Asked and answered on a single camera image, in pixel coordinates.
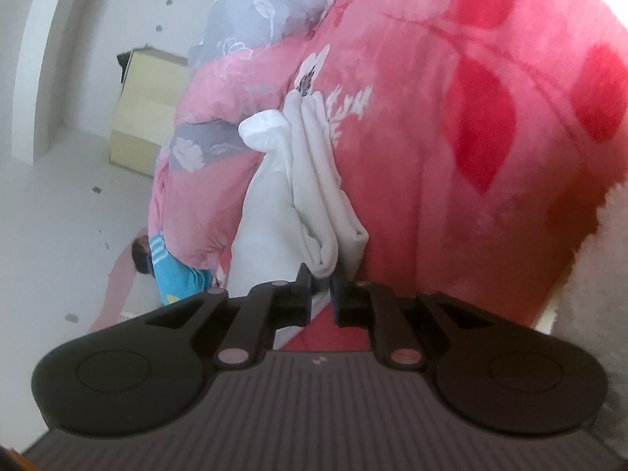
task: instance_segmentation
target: ribbed black surface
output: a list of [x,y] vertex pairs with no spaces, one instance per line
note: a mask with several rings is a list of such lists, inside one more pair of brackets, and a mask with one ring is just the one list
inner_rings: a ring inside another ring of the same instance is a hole
[[41,471],[615,471],[585,431],[524,440],[456,417],[418,374],[370,353],[269,353],[218,377],[187,415],[149,434],[62,431],[27,457]]

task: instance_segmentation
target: black mount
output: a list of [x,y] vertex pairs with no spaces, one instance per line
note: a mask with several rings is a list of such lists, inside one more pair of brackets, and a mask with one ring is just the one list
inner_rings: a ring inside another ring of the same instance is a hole
[[[331,281],[336,323],[369,330],[388,368],[420,373],[451,409],[519,436],[556,434],[591,420],[607,380],[586,352],[444,294],[395,297],[387,287]],[[187,412],[224,371],[251,368],[277,329],[306,326],[316,283],[305,266],[292,283],[258,285],[245,298],[212,289],[70,341],[33,374],[46,424],[121,437]]]

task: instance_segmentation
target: white fluffy rug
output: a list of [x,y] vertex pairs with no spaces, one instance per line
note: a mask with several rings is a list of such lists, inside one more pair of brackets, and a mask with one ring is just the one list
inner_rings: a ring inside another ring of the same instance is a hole
[[628,182],[608,192],[560,293],[552,334],[589,351],[608,375],[594,432],[628,458]]

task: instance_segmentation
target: bed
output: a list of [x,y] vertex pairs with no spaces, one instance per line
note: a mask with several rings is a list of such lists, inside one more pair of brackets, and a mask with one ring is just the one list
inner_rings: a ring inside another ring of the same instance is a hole
[[[235,196],[187,210],[193,220],[171,217],[168,247],[228,286],[230,243],[261,158],[237,144],[210,171],[181,130],[220,122],[235,132],[306,87],[325,99],[342,188],[370,235],[356,279],[404,296],[444,291],[532,324],[628,169],[626,30],[601,0],[309,0],[297,20],[282,14],[286,1],[212,9],[156,185],[167,196],[217,176],[230,186],[235,177],[220,170],[229,161],[240,177],[226,190]],[[244,14],[255,27],[212,26]],[[190,167],[175,174],[177,142]],[[220,239],[203,234],[218,220]],[[284,348],[366,345],[364,332],[336,328],[328,307]]]

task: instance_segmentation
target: dark hair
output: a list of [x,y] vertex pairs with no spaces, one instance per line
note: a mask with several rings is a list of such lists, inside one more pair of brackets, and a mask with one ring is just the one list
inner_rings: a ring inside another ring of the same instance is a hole
[[136,237],[131,245],[131,257],[135,270],[140,274],[152,274],[153,268],[150,267],[151,251],[148,247],[148,239],[145,236]]

